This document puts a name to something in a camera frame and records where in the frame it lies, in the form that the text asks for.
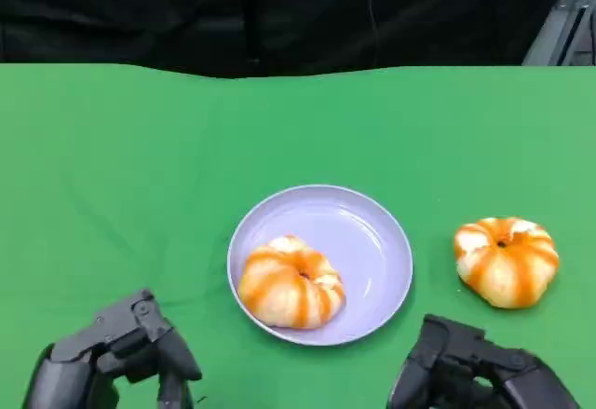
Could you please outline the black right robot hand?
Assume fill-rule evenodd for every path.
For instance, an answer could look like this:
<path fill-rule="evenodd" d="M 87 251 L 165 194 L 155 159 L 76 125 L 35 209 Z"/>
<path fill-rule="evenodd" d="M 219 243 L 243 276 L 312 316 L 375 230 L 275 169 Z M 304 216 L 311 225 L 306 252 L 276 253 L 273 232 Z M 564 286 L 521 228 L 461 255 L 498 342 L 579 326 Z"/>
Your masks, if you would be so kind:
<path fill-rule="evenodd" d="M 485 331 L 426 314 L 400 368 L 388 408 L 578 408 L 541 359 L 503 348 Z"/>

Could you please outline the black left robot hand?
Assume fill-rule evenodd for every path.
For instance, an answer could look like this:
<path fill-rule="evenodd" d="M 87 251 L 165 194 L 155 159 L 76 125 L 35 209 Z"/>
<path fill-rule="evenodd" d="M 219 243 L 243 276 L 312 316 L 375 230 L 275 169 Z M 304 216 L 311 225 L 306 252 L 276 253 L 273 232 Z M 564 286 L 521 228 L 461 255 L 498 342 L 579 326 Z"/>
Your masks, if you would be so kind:
<path fill-rule="evenodd" d="M 148 289 L 98 311 L 87 327 L 48 345 L 34 367 L 24 408 L 116 408 L 115 381 L 156 375 L 159 408 L 192 408 L 188 386 L 202 373 Z"/>

